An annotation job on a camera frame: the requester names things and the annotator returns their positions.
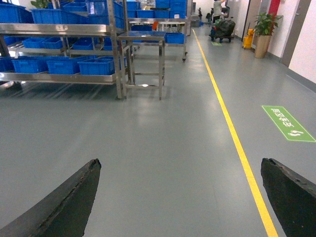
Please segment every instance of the metal table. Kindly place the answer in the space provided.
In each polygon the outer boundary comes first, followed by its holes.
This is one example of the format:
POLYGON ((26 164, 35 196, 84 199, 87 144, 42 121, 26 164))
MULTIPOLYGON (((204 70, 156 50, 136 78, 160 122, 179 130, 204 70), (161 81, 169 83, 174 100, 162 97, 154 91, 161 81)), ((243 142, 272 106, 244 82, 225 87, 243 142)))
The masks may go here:
MULTIPOLYGON (((163 23, 168 23, 168 24, 173 24, 173 23, 181 23, 181 25, 184 24, 184 28, 183 28, 183 34, 186 36, 188 34, 187 30, 188 30, 188 27, 187 27, 187 24, 188 24, 188 21, 189 21, 190 17, 187 18, 187 19, 180 19, 180 18, 129 18, 128 21, 129 23, 133 22, 133 23, 136 23, 136 22, 139 22, 139 23, 154 23, 154 22, 163 22, 163 23)), ((158 46, 157 44, 154 44, 154 43, 134 43, 134 45, 138 45, 138 46, 158 46)), ((186 37, 185 37, 185 41, 184 43, 182 44, 173 44, 173 43, 168 43, 166 44, 165 46, 168 46, 168 47, 183 47, 183 56, 182 56, 182 60, 183 62, 186 61, 187 59, 187 43, 186 43, 186 37)))
POLYGON ((125 83, 125 87, 123 87, 123 90, 126 88, 158 88, 159 89, 159 99, 162 98, 162 86, 164 85, 164 62, 165 62, 165 36, 166 32, 157 32, 157 31, 127 31, 121 35, 118 36, 118 40, 120 41, 120 45, 122 45, 122 41, 125 40, 126 44, 125 47, 121 47, 120 51, 124 53, 124 51, 127 51, 127 53, 130 53, 130 48, 133 45, 133 40, 148 40, 148 41, 158 41, 157 45, 159 46, 159 72, 158 73, 138 73, 135 72, 134 68, 134 60, 132 59, 130 64, 128 65, 130 70, 130 77, 132 78, 132 82, 126 80, 123 80, 123 84, 125 83), (136 75, 144 75, 144 76, 159 76, 159 84, 157 85, 136 85, 135 82, 135 76, 136 75))

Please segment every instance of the plant pot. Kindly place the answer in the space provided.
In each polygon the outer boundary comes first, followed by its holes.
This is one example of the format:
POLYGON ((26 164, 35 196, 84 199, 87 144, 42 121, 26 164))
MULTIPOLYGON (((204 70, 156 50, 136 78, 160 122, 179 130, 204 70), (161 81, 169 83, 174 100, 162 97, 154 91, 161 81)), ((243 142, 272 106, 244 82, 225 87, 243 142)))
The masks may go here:
POLYGON ((268 51, 271 36, 258 36, 255 58, 264 58, 268 51))

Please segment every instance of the potted plant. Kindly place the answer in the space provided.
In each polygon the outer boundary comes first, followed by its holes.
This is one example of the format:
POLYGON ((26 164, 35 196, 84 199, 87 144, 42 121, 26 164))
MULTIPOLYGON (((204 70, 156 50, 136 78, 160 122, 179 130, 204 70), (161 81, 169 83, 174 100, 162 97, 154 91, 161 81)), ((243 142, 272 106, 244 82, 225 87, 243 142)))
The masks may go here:
POLYGON ((255 34, 258 36, 258 41, 255 50, 255 58, 264 58, 269 47, 271 35, 275 27, 278 27, 277 22, 282 16, 274 14, 259 13, 254 27, 255 34))

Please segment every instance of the green leaves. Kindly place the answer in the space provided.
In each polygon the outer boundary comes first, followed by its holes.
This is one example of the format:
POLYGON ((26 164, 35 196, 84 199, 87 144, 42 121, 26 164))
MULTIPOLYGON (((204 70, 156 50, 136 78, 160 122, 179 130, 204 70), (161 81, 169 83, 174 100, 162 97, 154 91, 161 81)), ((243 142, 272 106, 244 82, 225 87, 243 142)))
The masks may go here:
POLYGON ((48 0, 31 1, 31 4, 36 8, 48 8, 48 0))
POLYGON ((274 26, 278 27, 277 21, 281 18, 282 16, 275 16, 274 14, 259 13, 256 19, 257 25, 254 27, 255 34, 260 36, 272 35, 274 26))

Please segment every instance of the door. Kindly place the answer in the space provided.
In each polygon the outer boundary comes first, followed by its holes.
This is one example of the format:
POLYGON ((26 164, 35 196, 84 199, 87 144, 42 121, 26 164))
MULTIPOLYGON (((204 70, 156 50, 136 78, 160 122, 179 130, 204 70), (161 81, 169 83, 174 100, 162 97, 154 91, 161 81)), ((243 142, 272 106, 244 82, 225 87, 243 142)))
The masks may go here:
POLYGON ((243 35, 242 35, 242 39, 244 36, 247 36, 248 34, 248 26, 250 24, 249 29, 253 29, 254 26, 256 25, 255 21, 257 19, 257 15, 260 9, 260 4, 261 4, 261 0, 251 0, 249 3, 249 7, 248 7, 248 14, 246 17, 246 22, 245 25, 243 27, 243 35))
POLYGON ((310 6, 310 3, 311 3, 311 0, 300 0, 300 2, 298 3, 294 21, 292 24, 292 28, 288 36, 284 53, 281 59, 281 63, 283 63, 287 67, 290 65, 290 62, 294 53, 294 49, 295 49, 298 37, 300 36, 300 32, 303 27, 303 23, 304 23, 308 8, 310 6))

